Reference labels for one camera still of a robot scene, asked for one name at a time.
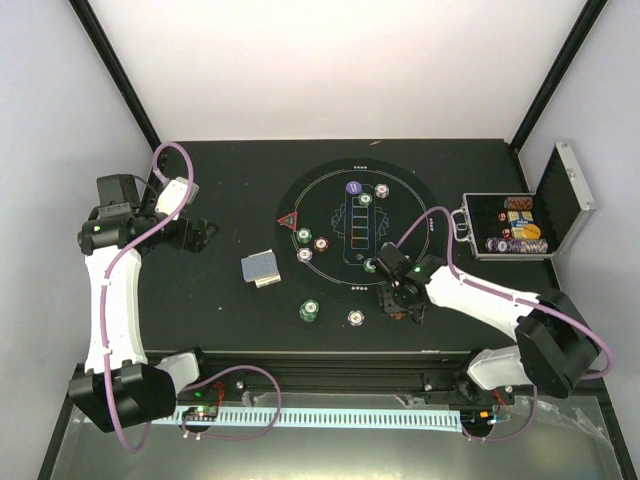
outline case lid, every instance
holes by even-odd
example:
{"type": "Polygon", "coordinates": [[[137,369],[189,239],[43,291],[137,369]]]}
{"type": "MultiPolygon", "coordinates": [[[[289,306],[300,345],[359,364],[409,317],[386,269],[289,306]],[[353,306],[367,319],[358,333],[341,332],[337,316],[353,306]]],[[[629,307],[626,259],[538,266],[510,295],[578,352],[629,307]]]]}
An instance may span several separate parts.
{"type": "Polygon", "coordinates": [[[576,222],[584,212],[596,209],[587,181],[573,149],[556,143],[535,193],[536,201],[546,211],[549,227],[557,245],[556,252],[568,248],[579,231],[576,222]]]}

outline black tabletop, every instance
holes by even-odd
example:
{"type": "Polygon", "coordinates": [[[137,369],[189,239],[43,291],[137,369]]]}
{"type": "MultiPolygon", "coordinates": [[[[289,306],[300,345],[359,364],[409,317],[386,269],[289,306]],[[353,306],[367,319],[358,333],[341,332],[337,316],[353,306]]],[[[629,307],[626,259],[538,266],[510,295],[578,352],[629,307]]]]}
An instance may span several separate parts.
{"type": "MultiPolygon", "coordinates": [[[[392,163],[424,183],[438,203],[459,208],[469,192],[524,191],[517,159],[502,140],[309,140],[184,142],[200,191],[186,216],[220,225],[200,254],[161,245],[143,261],[139,282],[140,328],[147,351],[192,346],[205,351],[424,352],[468,351],[511,344],[501,333],[463,314],[430,308],[422,325],[393,320],[374,301],[345,303],[299,281],[280,258],[276,219],[288,189],[330,161],[366,158],[392,163]],[[282,281],[257,289],[245,283],[240,260],[273,249],[282,281]],[[313,323],[299,317],[301,302],[318,300],[313,323]],[[346,312],[365,323],[351,327],[346,312]]],[[[171,152],[169,176],[185,175],[171,152]]],[[[479,262],[468,245],[456,247],[466,272],[511,288],[543,292],[555,285],[542,262],[479,262]]]]}

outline white cable tray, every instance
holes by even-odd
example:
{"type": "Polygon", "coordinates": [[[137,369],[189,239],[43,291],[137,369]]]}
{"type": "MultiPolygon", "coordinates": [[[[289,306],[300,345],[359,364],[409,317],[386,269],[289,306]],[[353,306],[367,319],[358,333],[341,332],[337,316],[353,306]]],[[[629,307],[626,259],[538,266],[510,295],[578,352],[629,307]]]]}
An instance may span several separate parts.
{"type": "MultiPolygon", "coordinates": [[[[189,407],[178,406],[171,417],[154,420],[154,425],[179,425],[189,407]]],[[[275,408],[221,407],[215,420],[189,420],[187,425],[221,427],[264,427],[275,408]]],[[[344,408],[283,408],[276,427],[370,428],[396,430],[440,430],[461,432],[460,412],[449,410],[380,410],[344,408]]]]}

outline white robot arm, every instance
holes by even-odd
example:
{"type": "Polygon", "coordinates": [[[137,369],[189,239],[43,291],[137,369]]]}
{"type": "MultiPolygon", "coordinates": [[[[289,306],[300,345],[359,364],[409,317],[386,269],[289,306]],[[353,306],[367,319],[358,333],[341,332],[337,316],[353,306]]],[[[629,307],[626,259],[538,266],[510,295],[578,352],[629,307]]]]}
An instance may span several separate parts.
{"type": "Polygon", "coordinates": [[[569,298],[557,290],[542,295],[512,290],[453,270],[432,256],[414,264],[392,244],[382,248],[374,264],[392,287],[387,301],[392,299],[394,308],[451,308],[514,341],[513,346],[482,350],[469,359],[465,376],[482,390],[533,384],[566,398],[600,353],[584,333],[533,308],[542,304],[586,326],[569,298]]]}
{"type": "MultiPolygon", "coordinates": [[[[142,257],[155,245],[169,243],[181,250],[199,252],[218,227],[204,220],[191,222],[175,216],[160,232],[116,263],[109,278],[105,319],[109,332],[108,352],[100,326],[101,290],[105,270],[122,249],[173,213],[184,199],[187,181],[171,180],[158,196],[153,211],[142,211],[131,175],[98,179],[101,206],[94,209],[78,234],[91,281],[91,343],[84,375],[69,383],[69,397],[103,431],[112,431],[104,402],[104,355],[109,353],[118,412],[124,427],[170,415],[176,395],[200,377],[199,349],[176,353],[155,366],[147,364],[138,322],[138,277],[142,257]]],[[[193,200],[197,187],[192,189],[193,200]]]]}

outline black metal frame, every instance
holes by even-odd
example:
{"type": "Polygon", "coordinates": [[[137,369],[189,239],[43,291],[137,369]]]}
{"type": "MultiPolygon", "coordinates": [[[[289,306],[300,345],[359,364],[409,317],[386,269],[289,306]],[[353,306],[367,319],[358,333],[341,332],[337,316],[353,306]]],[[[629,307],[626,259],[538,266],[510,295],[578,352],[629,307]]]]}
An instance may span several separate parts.
{"type": "MultiPolygon", "coordinates": [[[[90,2],[88,0],[69,0],[69,3],[73,6],[82,22],[96,51],[102,58],[109,74],[147,139],[149,146],[152,150],[155,150],[161,143],[160,138],[91,8],[90,2]]],[[[513,160],[520,169],[520,177],[525,187],[527,183],[518,160],[518,153],[534,129],[606,3],[606,0],[586,1],[580,16],[571,29],[516,135],[511,141],[513,160]]],[[[148,195],[150,195],[149,189],[145,192],[145,197],[148,195]]],[[[555,278],[553,267],[550,267],[550,273],[555,278]]],[[[379,355],[344,355],[342,357],[332,356],[332,358],[336,362],[327,364],[326,359],[318,360],[312,355],[238,353],[216,356],[215,360],[210,361],[214,367],[246,362],[259,365],[272,371],[277,377],[286,376],[287,378],[295,379],[295,382],[297,382],[296,388],[300,390],[307,389],[332,393],[411,394],[423,388],[424,377],[416,374],[425,370],[426,363],[441,362],[444,357],[429,356],[429,362],[425,361],[425,356],[418,354],[385,355],[384,361],[381,360],[379,355]],[[353,378],[358,379],[357,384],[354,384],[353,378]]],[[[456,360],[455,355],[447,355],[446,359],[447,361],[456,360]]],[[[598,398],[622,474],[625,479],[637,478],[604,382],[595,381],[579,384],[573,395],[596,396],[598,398]]],[[[72,406],[72,403],[66,398],[38,476],[41,480],[50,478],[53,472],[56,457],[71,416],[72,406]]]]}
{"type": "Polygon", "coordinates": [[[129,110],[131,110],[131,114],[138,123],[140,130],[142,130],[142,134],[147,139],[151,150],[155,150],[158,148],[160,143],[162,143],[160,142],[160,137],[158,137],[158,134],[153,128],[151,120],[149,119],[147,112],[145,112],[142,102],[140,102],[140,99],[138,98],[133,85],[131,85],[124,68],[122,68],[122,64],[120,63],[115,50],[111,46],[106,33],[104,33],[102,25],[100,25],[93,8],[91,8],[91,5],[87,0],[69,0],[69,3],[75,10],[80,22],[82,22],[82,26],[86,30],[87,35],[89,35],[89,38],[91,39],[93,46],[96,48],[98,55],[100,55],[104,66],[107,67],[107,70],[118,87],[122,98],[124,98],[129,110]]]}
{"type": "Polygon", "coordinates": [[[549,73],[547,73],[547,76],[542,82],[540,90],[538,90],[538,93],[533,99],[527,114],[518,127],[518,131],[513,137],[513,140],[511,140],[511,148],[516,154],[520,152],[529,138],[536,123],[538,123],[538,120],[542,116],[542,112],[544,112],[549,100],[551,100],[553,93],[556,91],[556,88],[558,88],[564,74],[569,69],[573,58],[576,56],[576,53],[578,53],[578,50],[580,50],[582,43],[591,31],[591,27],[596,23],[600,12],[602,12],[606,4],[607,0],[587,0],[576,23],[569,32],[564,45],[562,45],[560,53],[558,53],[553,65],[551,65],[549,69],[549,73]]]}

